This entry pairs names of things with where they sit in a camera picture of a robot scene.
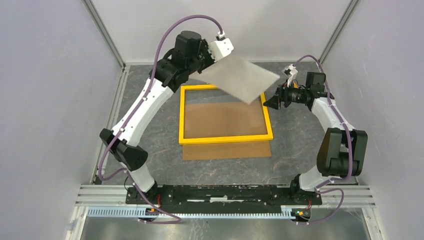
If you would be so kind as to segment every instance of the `marble surface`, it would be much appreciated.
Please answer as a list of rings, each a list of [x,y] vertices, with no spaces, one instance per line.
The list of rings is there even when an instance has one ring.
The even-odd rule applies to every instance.
[[[257,64],[281,75],[281,71],[290,63]],[[312,62],[301,62],[297,69],[300,84],[305,83],[308,71],[318,71]],[[124,116],[143,89],[150,70],[151,66],[148,65],[130,67],[118,119]],[[277,81],[265,92],[267,99],[282,81]],[[191,79],[186,84],[202,83]],[[205,102],[208,96],[193,94],[189,100]],[[147,166],[159,185],[289,184],[295,175],[308,171],[316,164],[324,131],[305,105],[295,103],[281,110],[269,109],[274,134],[274,139],[270,141],[271,157],[184,161],[182,146],[178,143],[179,104],[180,92],[177,91],[154,116],[139,143],[149,153]],[[113,157],[109,157],[105,175],[109,176],[120,167]],[[125,177],[120,173],[103,184],[121,185]]]

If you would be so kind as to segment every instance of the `brown paper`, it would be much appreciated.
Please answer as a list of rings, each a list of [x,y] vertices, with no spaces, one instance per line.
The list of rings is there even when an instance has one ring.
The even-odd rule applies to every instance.
[[[267,134],[260,101],[186,104],[184,138],[208,138]],[[188,144],[183,160],[270,157],[269,141]]]

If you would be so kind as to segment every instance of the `purple hose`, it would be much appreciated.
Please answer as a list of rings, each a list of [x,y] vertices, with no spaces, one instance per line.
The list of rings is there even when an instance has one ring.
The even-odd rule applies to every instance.
[[[183,22],[185,22],[185,21],[187,21],[187,20],[190,20],[190,19],[207,19],[207,20],[210,20],[210,21],[214,22],[214,23],[218,26],[220,34],[224,33],[223,28],[222,28],[222,26],[220,25],[220,23],[219,23],[217,20],[215,20],[214,18],[212,18],[212,17],[210,17],[210,16],[206,16],[206,15],[191,15],[191,16],[186,16],[186,17],[183,17],[183,18],[181,18],[180,20],[176,21],[176,22],[175,22],[175,23],[174,23],[171,27],[169,27],[169,29],[165,32],[165,34],[163,35],[162,39],[160,40],[160,42],[159,42],[159,46],[157,47],[156,55],[154,56],[153,67],[152,67],[152,70],[151,70],[150,82],[149,82],[149,84],[148,84],[148,86],[147,86],[147,90],[146,90],[146,92],[144,93],[144,95],[143,95],[143,97],[141,98],[141,100],[137,103],[137,105],[134,107],[134,109],[133,109],[133,110],[131,111],[131,113],[128,115],[127,119],[123,122],[123,124],[122,124],[122,126],[121,126],[121,129],[125,129],[125,127],[127,126],[128,122],[130,122],[131,118],[134,116],[134,114],[137,112],[137,110],[138,110],[138,109],[140,108],[140,106],[143,104],[144,99],[147,99],[147,95],[150,93],[150,90],[151,90],[151,89],[152,89],[152,87],[153,87],[153,83],[154,83],[154,81],[155,81],[156,67],[157,67],[157,65],[158,65],[159,53],[160,53],[160,51],[161,51],[162,45],[163,45],[163,44],[164,44],[164,42],[165,42],[165,39],[167,38],[167,36],[170,34],[170,32],[171,32],[171,31],[172,31],[172,30],[173,30],[176,26],[178,26],[179,24],[181,24],[181,23],[183,23]],[[108,156],[108,153],[109,153],[109,151],[111,150],[111,147],[112,147],[112,146],[113,146],[113,144],[116,142],[116,140],[119,138],[119,136],[121,135],[121,133],[122,133],[122,131],[121,131],[121,130],[119,130],[119,131],[116,133],[115,137],[113,137],[112,141],[110,141],[109,145],[107,145],[106,149],[104,150],[103,155],[101,156],[100,162],[99,162],[99,164],[98,164],[97,175],[98,175],[98,178],[99,178],[102,182],[104,182],[104,181],[108,181],[108,180],[112,179],[112,178],[113,178],[116,174],[118,174],[119,172],[122,172],[122,171],[126,170],[126,168],[125,168],[125,167],[122,167],[122,168],[120,168],[120,169],[116,170],[114,173],[112,173],[112,174],[111,174],[110,176],[108,176],[108,177],[103,177],[103,175],[102,175],[103,163],[105,162],[105,159],[106,159],[106,157]],[[153,205],[153,204],[152,204],[152,203],[151,203],[151,202],[150,202],[150,201],[146,198],[146,196],[143,194],[143,192],[142,192],[142,190],[139,188],[139,186],[137,186],[136,184],[134,184],[134,186],[135,186],[135,188],[137,189],[137,191],[140,193],[140,195],[141,195],[141,197],[143,198],[143,200],[144,200],[146,203],[148,203],[150,206],[152,206],[152,208],[154,208],[154,209],[158,210],[159,212],[161,212],[161,213],[163,213],[163,214],[165,214],[165,215],[168,215],[168,216],[170,216],[170,217],[173,217],[173,218],[176,218],[176,219],[177,219],[177,220],[174,220],[174,221],[161,221],[161,222],[154,222],[154,221],[152,221],[152,222],[147,222],[147,223],[149,223],[149,224],[176,224],[176,223],[181,222],[181,218],[179,218],[179,217],[177,217],[177,216],[175,216],[175,215],[173,215],[173,214],[171,214],[171,213],[168,213],[168,212],[166,212],[166,211],[163,211],[162,209],[159,209],[159,208],[157,208],[156,206],[154,206],[154,205]]]
[[[308,57],[309,58],[312,58],[316,62],[316,64],[318,65],[319,71],[321,73],[323,73],[324,72],[324,69],[323,69],[323,66],[321,65],[320,61],[316,57],[314,57],[312,55],[305,55],[305,56],[299,58],[299,60],[297,60],[293,64],[293,66],[296,66],[298,63],[300,63],[300,61],[302,61],[304,58],[308,58]],[[325,88],[327,89],[327,101],[328,101],[328,104],[330,105],[331,110],[337,116],[338,120],[342,123],[343,128],[344,128],[344,131],[346,132],[346,136],[347,136],[347,151],[348,151],[348,157],[349,157],[349,169],[347,171],[347,176],[345,178],[342,178],[342,179],[340,179],[340,178],[332,178],[331,180],[326,180],[326,181],[320,183],[318,186],[315,187],[315,192],[317,194],[326,194],[326,193],[330,193],[330,192],[333,192],[333,191],[340,191],[341,192],[340,203],[335,208],[335,210],[330,215],[328,215],[328,216],[326,216],[326,217],[324,217],[322,219],[319,219],[319,220],[310,221],[308,223],[306,223],[306,222],[298,222],[298,224],[301,224],[301,225],[317,224],[317,223],[320,223],[322,221],[325,221],[325,220],[331,218],[334,214],[336,214],[336,212],[342,206],[343,200],[345,199],[345,193],[343,192],[343,189],[341,189],[341,188],[332,188],[332,189],[325,190],[325,191],[319,191],[318,189],[320,189],[320,188],[324,187],[325,185],[331,183],[331,181],[337,181],[337,180],[347,181],[351,177],[352,171],[353,171],[354,158],[353,158],[353,155],[352,155],[352,150],[353,149],[352,149],[351,133],[349,132],[349,128],[346,125],[345,120],[343,119],[342,115],[332,105],[331,98],[330,98],[330,87],[329,87],[329,84],[327,83],[327,81],[325,81]]]

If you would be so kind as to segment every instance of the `purple cable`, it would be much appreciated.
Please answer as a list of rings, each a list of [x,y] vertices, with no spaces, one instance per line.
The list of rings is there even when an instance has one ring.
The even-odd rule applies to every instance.
[[[305,56],[299,58],[299,60],[297,60],[293,64],[293,66],[296,66],[298,63],[300,63],[300,61],[302,61],[304,58],[308,58],[308,57],[309,58],[312,58],[316,62],[316,64],[318,65],[319,71],[321,73],[323,73],[324,72],[324,69],[323,69],[323,66],[321,65],[320,61],[316,57],[314,57],[312,55],[305,55]],[[326,194],[326,193],[330,193],[330,192],[334,192],[334,191],[340,191],[341,192],[340,202],[339,202],[338,206],[335,208],[335,210],[330,215],[328,215],[328,216],[326,216],[326,217],[324,217],[322,219],[319,219],[319,220],[310,221],[310,222],[307,222],[307,223],[306,222],[297,222],[300,225],[317,224],[317,223],[320,223],[322,221],[325,221],[325,220],[331,218],[334,214],[336,214],[336,212],[342,206],[343,200],[345,199],[345,193],[343,192],[343,189],[341,189],[341,188],[332,188],[332,189],[325,190],[325,191],[319,191],[318,189],[320,189],[320,188],[324,187],[325,185],[331,183],[331,181],[336,181],[336,180],[347,181],[351,177],[352,171],[353,171],[354,158],[353,158],[353,155],[352,155],[352,150],[353,149],[352,149],[351,133],[349,132],[349,128],[346,125],[345,120],[343,119],[342,115],[332,105],[331,98],[330,98],[330,87],[329,87],[329,84],[328,84],[327,81],[325,81],[325,88],[327,89],[327,101],[328,101],[328,104],[330,105],[331,110],[337,116],[338,120],[342,123],[343,128],[344,128],[344,131],[346,132],[346,136],[347,136],[347,140],[348,140],[347,141],[347,151],[348,151],[348,157],[349,157],[349,169],[347,171],[346,177],[344,177],[342,179],[340,179],[340,178],[332,178],[330,180],[326,180],[326,181],[320,183],[318,186],[315,187],[315,192],[317,194]]]
[[[150,93],[150,90],[152,89],[152,87],[153,87],[153,82],[155,81],[155,74],[156,74],[156,67],[157,67],[157,65],[158,65],[158,59],[159,59],[159,53],[160,53],[160,51],[161,51],[161,48],[162,48],[162,45],[164,44],[164,42],[165,42],[165,39],[167,38],[167,36],[170,34],[170,32],[176,27],[176,26],[178,26],[179,24],[181,24],[181,23],[183,23],[183,22],[185,22],[185,21],[187,21],[187,20],[190,20],[190,19],[207,19],[207,20],[211,20],[212,22],[214,22],[217,26],[218,26],[218,28],[219,28],[219,32],[222,34],[224,31],[223,31],[223,28],[222,28],[222,26],[220,25],[220,23],[217,21],[217,20],[215,20],[214,18],[212,18],[212,17],[210,17],[210,16],[206,16],[206,15],[191,15],[191,16],[186,16],[186,17],[183,17],[183,18],[181,18],[180,20],[178,20],[178,21],[176,21],[166,32],[165,32],[165,34],[163,35],[163,37],[162,37],[162,39],[160,40],[160,42],[159,42],[159,46],[157,47],[157,50],[156,50],[156,55],[154,56],[154,61],[153,61],[153,67],[152,67],[152,70],[151,70],[151,77],[150,77],[150,82],[149,82],[149,84],[148,84],[148,87],[147,87],[147,91],[144,93],[144,95],[143,95],[143,97],[141,98],[141,100],[137,103],[137,105],[135,106],[135,108],[131,111],[131,113],[129,114],[129,116],[127,117],[127,119],[123,122],[123,124],[122,124],[122,126],[121,126],[121,129],[125,129],[125,127],[127,126],[127,124],[128,124],[128,122],[131,120],[131,118],[134,116],[134,114],[136,114],[136,112],[137,112],[137,110],[140,108],[140,106],[142,105],[142,103],[144,102],[144,99],[147,99],[147,95]],[[105,161],[105,159],[106,159],[106,157],[107,157],[107,155],[108,155],[108,153],[109,153],[109,151],[111,150],[111,147],[112,147],[112,145],[117,141],[117,139],[119,138],[119,136],[121,135],[121,133],[122,133],[122,131],[121,130],[119,130],[117,133],[116,133],[116,135],[115,135],[115,137],[112,139],[112,141],[110,141],[110,143],[109,143],[109,145],[107,145],[107,147],[106,147],[106,149],[104,150],[104,153],[103,153],[103,155],[101,156],[101,159],[100,159],[100,162],[99,162],[99,164],[98,164],[98,170],[97,170],[97,175],[98,175],[98,178],[102,181],[102,182],[104,182],[104,181],[108,181],[108,180],[110,180],[110,179],[112,179],[113,177],[115,177],[115,175],[116,174],[118,174],[119,172],[122,172],[122,171],[124,171],[124,170],[126,170],[126,168],[125,167],[123,167],[123,168],[120,168],[120,169],[118,169],[118,170],[116,170],[114,173],[112,173],[110,176],[108,176],[108,177],[103,177],[103,175],[102,175],[102,167],[103,167],[103,163],[104,163],[104,161]]]
[[[154,61],[153,61],[153,67],[152,67],[152,69],[151,69],[151,77],[150,77],[150,82],[149,82],[149,84],[148,84],[148,86],[147,86],[147,90],[146,90],[146,92],[144,93],[144,95],[143,95],[143,97],[141,98],[141,100],[137,103],[137,105],[134,107],[134,109],[131,111],[131,113],[128,115],[128,117],[127,117],[127,119],[123,122],[123,124],[122,124],[122,126],[121,126],[121,129],[125,129],[125,127],[127,126],[127,124],[128,124],[128,122],[130,122],[130,120],[131,120],[131,118],[134,116],[134,114],[137,112],[137,110],[140,108],[140,106],[143,104],[143,102],[144,102],[144,99],[147,99],[147,95],[150,93],[150,90],[152,89],[152,87],[153,87],[153,83],[154,83],[154,81],[155,81],[155,74],[156,74],[156,67],[157,67],[157,65],[158,65],[158,59],[159,59],[159,53],[160,53],[160,51],[161,51],[161,48],[162,48],[162,45],[164,44],[164,42],[165,42],[165,39],[167,38],[167,36],[170,34],[170,32],[176,27],[176,26],[178,26],[179,24],[181,24],[181,23],[183,23],[183,22],[185,22],[185,21],[187,21],[187,20],[190,20],[190,19],[207,19],[207,20],[210,20],[210,21],[212,21],[212,22],[214,22],[217,26],[218,26],[218,28],[219,28],[219,33],[220,34],[223,34],[224,33],[224,31],[223,31],[223,28],[222,28],[222,26],[220,25],[220,23],[217,21],[217,20],[215,20],[214,18],[212,18],[212,17],[210,17],[210,16],[206,16],[206,15],[191,15],[191,16],[186,16],[186,17],[183,17],[183,18],[181,18],[180,20],[178,20],[178,21],[176,21],[171,27],[169,27],[169,29],[165,32],[165,34],[163,35],[163,37],[162,37],[162,39],[160,40],[160,42],[159,42],[159,46],[157,47],[157,50],[156,50],[156,55],[154,56]],[[98,178],[102,181],[102,182],[104,182],[104,181],[108,181],[108,180],[110,180],[110,179],[112,179],[116,174],[118,174],[119,172],[122,172],[122,171],[124,171],[124,170],[126,170],[126,168],[125,167],[122,167],[122,168],[120,168],[120,169],[118,169],[118,170],[116,170],[114,173],[112,173],[110,176],[108,176],[108,177],[103,177],[103,175],[102,175],[102,168],[103,168],[103,163],[104,163],[104,161],[105,161],[105,159],[106,159],[106,157],[107,157],[107,155],[108,155],[108,153],[109,153],[109,151],[111,150],[111,147],[113,146],[113,144],[116,142],[116,140],[119,138],[119,136],[121,135],[121,133],[122,133],[123,131],[121,131],[121,130],[119,130],[117,133],[116,133],[116,135],[115,135],[115,137],[113,137],[113,139],[112,139],[112,141],[110,141],[110,143],[109,143],[109,145],[107,145],[107,147],[106,147],[106,149],[104,150],[104,153],[103,153],[103,155],[101,156],[101,159],[100,159],[100,162],[99,162],[99,164],[98,164],[98,170],[97,170],[97,175],[98,175]],[[131,180],[133,180],[133,178],[130,176],[130,173],[128,172],[128,177],[131,179]],[[159,212],[161,212],[161,213],[163,213],[163,214],[165,214],[165,215],[168,215],[168,216],[170,216],[170,217],[173,217],[173,218],[176,218],[177,220],[174,220],[174,221],[161,221],[161,222],[154,222],[154,221],[152,221],[152,222],[147,222],[147,223],[149,223],[149,224],[176,224],[176,223],[179,223],[179,222],[181,222],[181,218],[179,218],[179,217],[177,217],[177,216],[175,216],[175,215],[173,215],[173,214],[171,214],[171,213],[168,213],[168,212],[166,212],[166,211],[163,211],[162,209],[159,209],[159,208],[157,208],[156,206],[154,206],[147,198],[146,198],[146,196],[143,194],[143,192],[142,192],[142,190],[139,188],[139,186],[137,186],[136,184],[134,184],[134,186],[135,186],[135,188],[137,189],[137,191],[140,193],[140,195],[141,195],[141,197],[143,198],[143,200],[146,202],[146,203],[148,203],[150,206],[152,206],[152,208],[154,208],[154,209],[156,209],[156,210],[158,210]]]

